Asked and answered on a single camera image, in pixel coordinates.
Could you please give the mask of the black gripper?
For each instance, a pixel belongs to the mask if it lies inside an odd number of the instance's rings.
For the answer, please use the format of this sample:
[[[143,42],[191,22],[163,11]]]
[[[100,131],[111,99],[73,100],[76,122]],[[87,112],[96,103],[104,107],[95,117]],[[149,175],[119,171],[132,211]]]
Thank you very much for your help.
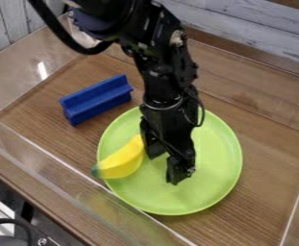
[[[165,181],[176,185],[195,172],[195,149],[191,132],[203,124],[199,116],[201,102],[180,99],[167,104],[145,100],[140,105],[140,135],[149,159],[164,153],[167,159]]]

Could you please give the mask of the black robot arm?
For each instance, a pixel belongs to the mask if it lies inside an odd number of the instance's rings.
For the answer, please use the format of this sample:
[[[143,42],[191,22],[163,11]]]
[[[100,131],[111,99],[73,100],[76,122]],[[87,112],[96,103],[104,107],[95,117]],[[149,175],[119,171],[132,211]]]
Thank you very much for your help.
[[[99,40],[83,47],[44,0],[26,0],[49,30],[73,51],[96,55],[117,44],[132,58],[144,81],[140,136],[148,156],[167,154],[165,181],[177,185],[195,172],[191,134],[204,123],[197,89],[197,63],[187,49],[183,24],[155,0],[61,0],[76,27]]]

